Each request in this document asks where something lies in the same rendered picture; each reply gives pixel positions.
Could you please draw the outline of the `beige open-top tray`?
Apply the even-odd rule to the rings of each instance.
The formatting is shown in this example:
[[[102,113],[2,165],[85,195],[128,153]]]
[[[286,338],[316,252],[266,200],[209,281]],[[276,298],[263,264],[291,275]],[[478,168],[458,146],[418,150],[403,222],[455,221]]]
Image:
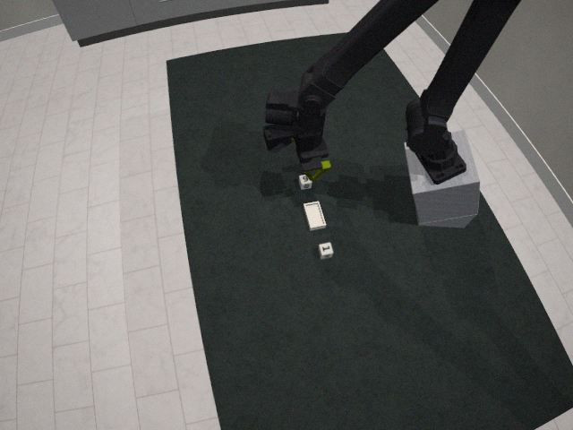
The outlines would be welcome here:
[[[310,231],[326,227],[325,219],[323,217],[319,202],[305,203],[304,212]]]

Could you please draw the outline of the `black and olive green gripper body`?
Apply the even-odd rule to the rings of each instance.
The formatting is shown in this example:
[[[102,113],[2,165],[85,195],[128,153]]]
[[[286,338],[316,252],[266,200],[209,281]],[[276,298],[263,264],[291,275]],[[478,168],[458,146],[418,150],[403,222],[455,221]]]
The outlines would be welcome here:
[[[322,169],[322,164],[321,164],[320,160],[314,161],[314,162],[310,162],[310,160],[312,160],[313,158],[318,158],[318,157],[321,157],[323,159],[323,158],[327,158],[329,156],[329,150],[328,150],[327,145],[326,145],[326,143],[322,137],[323,128],[317,133],[308,133],[305,130],[303,130],[299,126],[299,124],[298,124],[298,127],[304,133],[315,134],[313,150],[299,153],[297,148],[296,148],[296,153],[297,153],[297,156],[300,160],[303,172]]]

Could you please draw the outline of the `white number cube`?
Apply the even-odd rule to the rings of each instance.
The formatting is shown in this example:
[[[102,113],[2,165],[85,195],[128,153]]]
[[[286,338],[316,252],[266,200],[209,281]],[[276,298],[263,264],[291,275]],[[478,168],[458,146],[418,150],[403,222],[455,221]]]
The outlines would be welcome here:
[[[330,258],[333,255],[331,243],[320,244],[318,251],[321,259]]]
[[[299,176],[299,185],[301,190],[312,188],[312,181],[306,175]]]

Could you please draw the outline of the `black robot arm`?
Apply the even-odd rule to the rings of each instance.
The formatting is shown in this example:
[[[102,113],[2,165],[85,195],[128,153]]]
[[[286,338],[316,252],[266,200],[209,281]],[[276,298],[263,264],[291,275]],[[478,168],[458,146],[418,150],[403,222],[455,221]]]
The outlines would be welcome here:
[[[300,91],[270,92],[265,121],[274,125],[263,126],[266,149],[276,154],[294,138],[299,153],[313,151],[315,134],[302,132],[298,124],[306,132],[319,132],[324,126],[326,106],[336,94],[438,1],[380,0],[336,46],[304,72]],[[422,97],[406,107],[406,146],[436,185],[466,172],[466,163],[458,154],[447,122],[520,2],[474,0],[431,84],[423,90]]]

